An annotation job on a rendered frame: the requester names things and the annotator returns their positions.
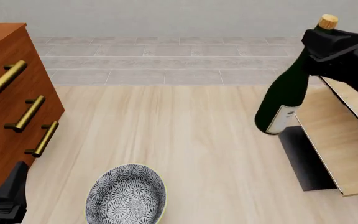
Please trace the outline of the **dark green wine bottle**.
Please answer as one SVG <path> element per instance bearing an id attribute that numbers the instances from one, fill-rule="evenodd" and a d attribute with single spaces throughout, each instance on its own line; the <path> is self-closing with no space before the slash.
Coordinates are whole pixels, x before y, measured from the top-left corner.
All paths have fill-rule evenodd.
<path id="1" fill-rule="evenodd" d="M 269 87 L 254 119 L 261 132 L 280 134 L 301 106 L 310 77 L 303 68 L 308 55 L 304 48 L 294 63 Z"/>

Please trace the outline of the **wooden cabinet with drawers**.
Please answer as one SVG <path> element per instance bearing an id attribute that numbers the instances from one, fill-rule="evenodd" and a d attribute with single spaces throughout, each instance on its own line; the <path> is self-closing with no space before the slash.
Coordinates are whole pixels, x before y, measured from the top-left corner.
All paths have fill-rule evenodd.
<path id="1" fill-rule="evenodd" d="M 34 162 L 36 158 L 24 151 L 37 147 L 46 132 L 41 125 L 58 121 L 64 112 L 25 24 L 0 24 L 0 77 L 6 72 L 5 65 L 20 60 L 27 63 L 27 68 L 0 94 L 0 186 L 17 162 Z M 26 99 L 40 95 L 45 102 L 23 132 L 4 129 L 5 124 L 16 123 L 28 109 Z"/>

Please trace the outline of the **wooden slat wine rack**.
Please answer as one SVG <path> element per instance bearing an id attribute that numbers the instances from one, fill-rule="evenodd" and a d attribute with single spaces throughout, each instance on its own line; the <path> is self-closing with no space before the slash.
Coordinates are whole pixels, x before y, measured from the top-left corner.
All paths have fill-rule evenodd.
<path id="1" fill-rule="evenodd" d="M 303 191 L 358 195 L 358 91 L 321 78 L 279 139 Z"/>

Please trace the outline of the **blue patterned bowl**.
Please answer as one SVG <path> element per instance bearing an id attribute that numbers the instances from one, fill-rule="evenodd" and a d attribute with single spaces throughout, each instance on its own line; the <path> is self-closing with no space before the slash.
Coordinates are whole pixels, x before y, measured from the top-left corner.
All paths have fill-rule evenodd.
<path id="1" fill-rule="evenodd" d="M 97 179 L 85 203 L 87 224 L 158 224 L 167 206 L 161 176 L 143 164 L 123 164 Z"/>

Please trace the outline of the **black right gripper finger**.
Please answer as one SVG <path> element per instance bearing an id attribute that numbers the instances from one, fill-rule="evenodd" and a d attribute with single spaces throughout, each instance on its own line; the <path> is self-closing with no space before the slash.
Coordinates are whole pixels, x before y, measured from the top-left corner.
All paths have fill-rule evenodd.
<path id="1" fill-rule="evenodd" d="M 302 54 L 315 59 L 324 59 L 344 55 L 358 48 L 358 33 L 337 29 L 307 29 L 301 42 L 305 47 Z"/>

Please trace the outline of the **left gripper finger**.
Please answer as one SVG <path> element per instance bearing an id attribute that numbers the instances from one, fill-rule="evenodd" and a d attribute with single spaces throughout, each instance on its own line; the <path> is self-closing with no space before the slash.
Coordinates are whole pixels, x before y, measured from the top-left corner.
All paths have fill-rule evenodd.
<path id="1" fill-rule="evenodd" d="M 0 186 L 0 206 L 26 206 L 27 164 L 19 161 Z"/>

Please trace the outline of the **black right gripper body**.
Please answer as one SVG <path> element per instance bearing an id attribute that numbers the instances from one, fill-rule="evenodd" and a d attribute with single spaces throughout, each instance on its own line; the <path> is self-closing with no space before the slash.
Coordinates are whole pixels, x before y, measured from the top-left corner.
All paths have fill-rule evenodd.
<path id="1" fill-rule="evenodd" d="M 312 76 L 321 76 L 343 82 L 358 91 L 358 48 L 344 55 L 306 59 L 305 70 Z"/>

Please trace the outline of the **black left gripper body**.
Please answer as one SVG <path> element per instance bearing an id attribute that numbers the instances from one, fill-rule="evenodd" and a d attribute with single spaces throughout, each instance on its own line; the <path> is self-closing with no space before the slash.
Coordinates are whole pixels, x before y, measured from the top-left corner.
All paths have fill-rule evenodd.
<path id="1" fill-rule="evenodd" d="M 27 203 L 3 204 L 0 207 L 0 224 L 21 224 L 27 212 Z"/>

